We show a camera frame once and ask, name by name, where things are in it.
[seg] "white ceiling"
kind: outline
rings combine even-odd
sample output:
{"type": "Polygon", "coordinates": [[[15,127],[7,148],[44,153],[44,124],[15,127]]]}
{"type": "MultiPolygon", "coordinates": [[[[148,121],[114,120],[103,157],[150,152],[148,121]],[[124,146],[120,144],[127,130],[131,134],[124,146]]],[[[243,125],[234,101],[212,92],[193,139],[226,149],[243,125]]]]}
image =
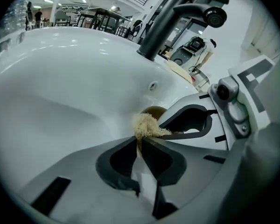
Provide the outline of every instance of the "white ceiling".
{"type": "MultiPolygon", "coordinates": [[[[51,3],[47,3],[44,0],[30,0],[33,6],[41,6],[42,8],[52,7],[51,3]]],[[[118,0],[86,0],[87,3],[83,3],[82,0],[59,0],[58,3],[61,4],[72,4],[72,5],[92,5],[97,7],[103,7],[105,9],[110,9],[112,6],[120,7],[120,13],[123,16],[133,16],[139,14],[139,11],[130,7],[129,5],[122,3],[118,0]]]]}

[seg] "ceiling light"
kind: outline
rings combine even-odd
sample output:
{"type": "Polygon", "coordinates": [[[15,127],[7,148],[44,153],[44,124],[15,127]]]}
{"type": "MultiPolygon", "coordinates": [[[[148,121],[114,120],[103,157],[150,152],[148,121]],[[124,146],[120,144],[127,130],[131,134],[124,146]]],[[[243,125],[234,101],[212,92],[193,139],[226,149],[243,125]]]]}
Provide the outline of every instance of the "ceiling light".
{"type": "Polygon", "coordinates": [[[44,0],[45,2],[49,2],[49,3],[54,3],[53,1],[51,0],[44,0]]]}

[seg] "white sink basin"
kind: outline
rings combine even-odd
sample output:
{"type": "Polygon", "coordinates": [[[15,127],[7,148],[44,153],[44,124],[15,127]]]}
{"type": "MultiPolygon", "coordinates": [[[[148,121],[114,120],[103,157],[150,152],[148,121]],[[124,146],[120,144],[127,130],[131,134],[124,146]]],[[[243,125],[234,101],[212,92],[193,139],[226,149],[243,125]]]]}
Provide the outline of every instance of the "white sink basin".
{"type": "Polygon", "coordinates": [[[138,47],[86,28],[42,28],[0,57],[0,174],[9,188],[72,152],[132,136],[145,108],[197,93],[138,47]]]}

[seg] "black faucet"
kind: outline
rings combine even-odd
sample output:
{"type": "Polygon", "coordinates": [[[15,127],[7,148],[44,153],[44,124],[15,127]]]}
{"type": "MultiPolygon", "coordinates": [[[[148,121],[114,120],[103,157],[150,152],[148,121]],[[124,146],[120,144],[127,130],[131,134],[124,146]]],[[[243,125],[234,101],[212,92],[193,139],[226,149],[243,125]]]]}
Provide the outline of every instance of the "black faucet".
{"type": "MultiPolygon", "coordinates": [[[[161,46],[183,16],[206,22],[214,28],[221,27],[225,23],[227,14],[223,9],[212,7],[209,4],[193,4],[191,3],[192,1],[169,0],[150,28],[137,52],[153,61],[161,46]]],[[[229,3],[229,0],[215,1],[223,4],[229,3]]]]}

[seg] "person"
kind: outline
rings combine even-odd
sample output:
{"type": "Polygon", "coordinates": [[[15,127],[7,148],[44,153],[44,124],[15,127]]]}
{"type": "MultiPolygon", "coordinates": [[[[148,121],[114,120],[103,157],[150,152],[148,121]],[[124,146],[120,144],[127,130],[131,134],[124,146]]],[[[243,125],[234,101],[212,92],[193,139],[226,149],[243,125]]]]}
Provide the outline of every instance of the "person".
{"type": "Polygon", "coordinates": [[[41,9],[38,9],[38,12],[34,15],[35,17],[35,28],[41,27],[41,20],[42,20],[42,12],[41,9]]]}
{"type": "Polygon", "coordinates": [[[191,57],[182,68],[189,72],[195,72],[196,68],[201,68],[208,59],[213,55],[215,47],[217,46],[216,42],[213,39],[203,39],[205,46],[202,53],[199,56],[191,57]]]}
{"type": "Polygon", "coordinates": [[[26,10],[26,23],[25,23],[26,24],[26,28],[25,28],[26,31],[28,30],[28,28],[31,29],[31,23],[32,23],[32,20],[33,20],[31,7],[32,7],[32,3],[28,2],[27,10],[26,10]]]}

